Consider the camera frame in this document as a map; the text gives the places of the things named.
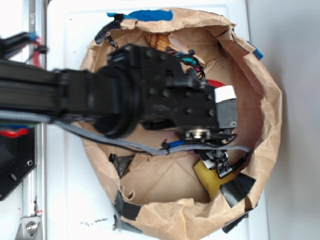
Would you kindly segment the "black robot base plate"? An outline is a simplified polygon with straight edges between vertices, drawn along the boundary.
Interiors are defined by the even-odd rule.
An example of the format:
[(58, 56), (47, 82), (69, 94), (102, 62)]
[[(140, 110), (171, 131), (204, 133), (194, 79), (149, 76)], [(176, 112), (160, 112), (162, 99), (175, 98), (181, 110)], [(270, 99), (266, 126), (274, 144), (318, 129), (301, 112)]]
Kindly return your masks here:
[(32, 127), (18, 137), (0, 137), (0, 200), (4, 201), (36, 166), (36, 134)]

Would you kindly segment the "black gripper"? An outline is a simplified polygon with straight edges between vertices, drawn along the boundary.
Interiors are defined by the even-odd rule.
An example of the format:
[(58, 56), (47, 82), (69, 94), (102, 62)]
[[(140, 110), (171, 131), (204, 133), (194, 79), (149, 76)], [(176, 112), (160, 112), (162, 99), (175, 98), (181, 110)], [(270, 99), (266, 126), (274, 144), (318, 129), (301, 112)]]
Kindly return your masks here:
[(119, 100), (120, 129), (111, 137), (126, 134), (126, 127), (141, 124), (146, 130), (177, 130), (180, 142), (164, 142), (167, 152), (192, 149), (208, 169), (224, 178), (238, 168), (229, 164), (228, 150), (236, 138), (237, 97), (230, 85), (208, 84), (201, 66), (185, 65), (154, 48), (128, 44), (107, 57)]

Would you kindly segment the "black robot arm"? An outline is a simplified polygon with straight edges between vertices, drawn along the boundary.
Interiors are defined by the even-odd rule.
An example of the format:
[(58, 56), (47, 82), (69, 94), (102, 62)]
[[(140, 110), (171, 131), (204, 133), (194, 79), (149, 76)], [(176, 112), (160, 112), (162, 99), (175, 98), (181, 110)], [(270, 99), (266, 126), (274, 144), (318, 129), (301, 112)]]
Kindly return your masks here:
[(28, 123), (52, 123), (78, 136), (136, 153), (193, 150), (219, 178), (242, 163), (228, 163), (236, 135), (231, 85), (205, 78), (192, 50), (166, 38), (149, 47), (127, 44), (97, 72), (46, 71), (39, 37), (22, 32), (0, 41), (0, 133), (24, 135)]

